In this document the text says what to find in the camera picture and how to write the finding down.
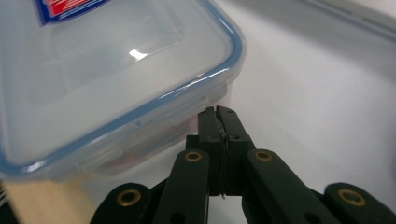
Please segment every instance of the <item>clear plastic container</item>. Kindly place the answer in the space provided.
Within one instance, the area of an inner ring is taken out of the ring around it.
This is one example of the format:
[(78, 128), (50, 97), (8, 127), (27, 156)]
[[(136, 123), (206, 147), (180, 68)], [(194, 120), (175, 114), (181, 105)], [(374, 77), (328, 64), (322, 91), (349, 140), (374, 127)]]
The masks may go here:
[(49, 23), (37, 1), (0, 2), (1, 178), (127, 169), (191, 132), (240, 71), (243, 39), (207, 0), (111, 0)]

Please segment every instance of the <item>blue label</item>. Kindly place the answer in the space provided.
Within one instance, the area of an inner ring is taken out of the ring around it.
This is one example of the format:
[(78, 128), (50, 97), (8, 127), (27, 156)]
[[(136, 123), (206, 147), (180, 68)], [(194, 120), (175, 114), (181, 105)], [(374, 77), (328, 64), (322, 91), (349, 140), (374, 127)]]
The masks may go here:
[(44, 24), (72, 19), (110, 0), (37, 0)]

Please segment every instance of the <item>container lid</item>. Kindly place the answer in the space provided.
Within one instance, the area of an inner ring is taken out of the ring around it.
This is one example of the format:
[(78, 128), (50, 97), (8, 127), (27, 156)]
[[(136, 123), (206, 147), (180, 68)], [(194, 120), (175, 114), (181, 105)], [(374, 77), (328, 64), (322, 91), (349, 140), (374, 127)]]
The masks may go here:
[(229, 82), (242, 57), (207, 0), (60, 2), (0, 2), (2, 178), (36, 175), (186, 92)]

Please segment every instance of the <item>white surface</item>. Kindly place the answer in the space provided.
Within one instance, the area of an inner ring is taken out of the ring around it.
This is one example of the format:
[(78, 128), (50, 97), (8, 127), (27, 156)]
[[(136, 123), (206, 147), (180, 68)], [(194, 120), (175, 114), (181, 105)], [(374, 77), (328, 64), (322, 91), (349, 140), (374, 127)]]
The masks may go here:
[(396, 2), (393, 0), (322, 0), (342, 7), (357, 16), (396, 29)]
[[(396, 43), (300, 1), (217, 0), (247, 39), (230, 100), (256, 147), (319, 192), (359, 186), (396, 212)], [(96, 202), (124, 182), (152, 187), (183, 145), (85, 187)], [(246, 223), (240, 198), (211, 198), (208, 223)]]

